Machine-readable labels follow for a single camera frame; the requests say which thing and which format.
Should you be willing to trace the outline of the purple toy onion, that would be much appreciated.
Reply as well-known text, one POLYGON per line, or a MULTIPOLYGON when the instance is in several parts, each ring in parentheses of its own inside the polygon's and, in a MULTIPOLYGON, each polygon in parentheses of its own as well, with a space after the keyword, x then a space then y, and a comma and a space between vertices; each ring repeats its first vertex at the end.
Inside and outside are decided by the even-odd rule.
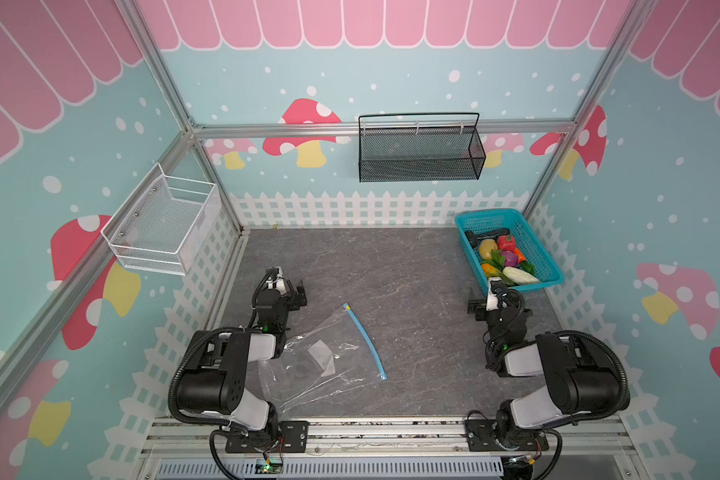
POLYGON ((513 251, 502 250, 500 254, 504 259, 505 267, 515 267, 519 263, 519 257, 513 251))

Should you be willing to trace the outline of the teal plastic basket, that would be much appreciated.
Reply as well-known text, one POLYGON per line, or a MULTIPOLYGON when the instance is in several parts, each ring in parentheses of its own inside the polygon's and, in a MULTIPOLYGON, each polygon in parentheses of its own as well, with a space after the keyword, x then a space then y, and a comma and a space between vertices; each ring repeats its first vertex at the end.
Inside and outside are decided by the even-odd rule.
POLYGON ((463 213, 455 223, 462 249, 484 294, 490 277, 498 277, 518 291, 563 282, 561 269, 520 212, 498 209, 463 213))

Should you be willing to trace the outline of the clear zip top bag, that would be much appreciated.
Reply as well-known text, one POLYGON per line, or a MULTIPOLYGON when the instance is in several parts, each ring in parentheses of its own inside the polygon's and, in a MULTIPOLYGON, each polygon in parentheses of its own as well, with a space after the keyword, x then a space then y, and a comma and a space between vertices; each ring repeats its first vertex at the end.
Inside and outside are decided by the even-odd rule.
POLYGON ((388 379, 373 342, 351 306, 285 343, 258 364, 262 393, 282 420, 324 416, 325 408, 388 379))

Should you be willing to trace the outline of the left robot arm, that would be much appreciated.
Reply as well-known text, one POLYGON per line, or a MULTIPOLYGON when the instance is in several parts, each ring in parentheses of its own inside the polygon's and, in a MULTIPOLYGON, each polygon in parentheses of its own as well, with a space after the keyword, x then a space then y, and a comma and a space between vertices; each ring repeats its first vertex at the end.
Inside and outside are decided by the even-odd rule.
POLYGON ((279 440, 276 407, 246 388, 250 363, 284 352, 288 316, 307 305, 302 284, 271 267, 254 289, 251 317, 243 327, 199 330, 192 336, 168 389, 171 416, 185 424, 211 425, 248 445, 279 440))

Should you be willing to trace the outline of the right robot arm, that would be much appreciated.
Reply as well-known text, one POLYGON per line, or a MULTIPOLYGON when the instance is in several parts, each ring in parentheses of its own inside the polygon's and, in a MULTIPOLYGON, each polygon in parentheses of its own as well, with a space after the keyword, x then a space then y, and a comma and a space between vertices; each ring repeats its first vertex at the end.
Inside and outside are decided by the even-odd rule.
POLYGON ((505 400, 485 426, 465 420, 467 434, 489 449, 545 447, 547 432, 583 421, 601 420, 630 403, 626 368, 599 338, 577 330, 528 333, 532 310, 503 279, 488 280, 486 297, 468 311, 483 322, 486 369, 502 378, 539 377, 544 385, 521 398, 505 400))

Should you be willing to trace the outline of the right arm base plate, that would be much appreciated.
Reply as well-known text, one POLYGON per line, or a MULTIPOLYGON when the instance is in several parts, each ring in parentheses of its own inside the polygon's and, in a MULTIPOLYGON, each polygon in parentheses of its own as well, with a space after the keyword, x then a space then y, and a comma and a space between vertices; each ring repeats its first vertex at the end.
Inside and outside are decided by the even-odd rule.
POLYGON ((512 423, 500 425, 494 419, 476 418, 464 421, 470 452, 546 452, 549 443, 540 430, 519 429, 512 423))

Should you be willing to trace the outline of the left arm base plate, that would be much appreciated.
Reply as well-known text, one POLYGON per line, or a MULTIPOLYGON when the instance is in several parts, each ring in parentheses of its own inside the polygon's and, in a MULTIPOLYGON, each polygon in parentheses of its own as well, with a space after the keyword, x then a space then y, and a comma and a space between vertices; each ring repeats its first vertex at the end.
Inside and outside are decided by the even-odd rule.
POLYGON ((247 436, 231 433, 227 436, 224 451, 229 454, 304 453, 310 423, 307 421, 282 421, 277 427, 267 426, 260 431, 250 431, 247 436))

